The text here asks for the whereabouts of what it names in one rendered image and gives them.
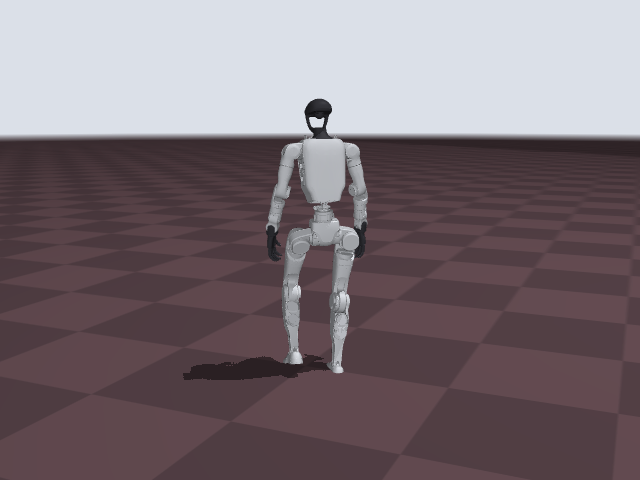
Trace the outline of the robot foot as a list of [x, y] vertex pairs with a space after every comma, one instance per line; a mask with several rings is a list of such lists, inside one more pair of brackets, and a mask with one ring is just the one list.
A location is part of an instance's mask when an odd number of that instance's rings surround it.
[[298, 351], [296, 351], [296, 349], [294, 349], [291, 354], [290, 354], [290, 352], [288, 352], [288, 354], [285, 357], [285, 359], [283, 359], [283, 363], [302, 364], [303, 363], [302, 355], [301, 355], [300, 352], [298, 352]]
[[327, 363], [327, 366], [328, 366], [329, 369], [331, 369], [332, 372], [334, 372], [334, 373], [343, 373], [344, 372], [342, 366], [339, 366], [338, 362], [336, 363], [336, 366], [334, 366], [334, 367], [331, 365], [331, 363], [332, 363], [332, 361]]

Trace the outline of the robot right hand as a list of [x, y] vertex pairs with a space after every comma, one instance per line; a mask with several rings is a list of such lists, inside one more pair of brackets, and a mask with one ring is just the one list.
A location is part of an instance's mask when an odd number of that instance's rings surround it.
[[354, 258], [360, 258], [364, 254], [366, 243], [364, 232], [366, 232], [366, 227], [367, 223], [365, 221], [361, 225], [361, 230], [354, 227], [354, 230], [359, 236], [359, 246], [355, 249]]

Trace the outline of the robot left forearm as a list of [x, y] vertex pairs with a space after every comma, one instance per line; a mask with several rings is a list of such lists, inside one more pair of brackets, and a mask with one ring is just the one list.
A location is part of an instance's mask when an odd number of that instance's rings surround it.
[[275, 197], [277, 184], [275, 185], [273, 190], [272, 199], [270, 203], [271, 207], [268, 215], [268, 223], [266, 225], [266, 230], [269, 225], [274, 226], [275, 233], [280, 227], [279, 222], [281, 221], [281, 217], [283, 213], [282, 211], [285, 206], [285, 201], [283, 199]]

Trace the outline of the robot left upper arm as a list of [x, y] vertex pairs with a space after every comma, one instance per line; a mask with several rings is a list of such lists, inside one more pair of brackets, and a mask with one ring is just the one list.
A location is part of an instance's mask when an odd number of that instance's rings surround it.
[[278, 170], [278, 184], [275, 197], [288, 199], [291, 187], [288, 186], [291, 179], [294, 160], [299, 158], [302, 152], [302, 142], [287, 144], [281, 152], [280, 166]]

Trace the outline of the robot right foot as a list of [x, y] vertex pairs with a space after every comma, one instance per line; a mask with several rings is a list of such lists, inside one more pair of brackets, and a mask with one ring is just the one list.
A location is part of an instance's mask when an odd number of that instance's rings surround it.
[[327, 366], [328, 366], [329, 369], [331, 369], [332, 372], [334, 372], [334, 373], [343, 373], [344, 372], [342, 366], [339, 366], [338, 362], [336, 363], [336, 366], [334, 366], [334, 367], [331, 365], [331, 363], [332, 363], [332, 361], [327, 363]]

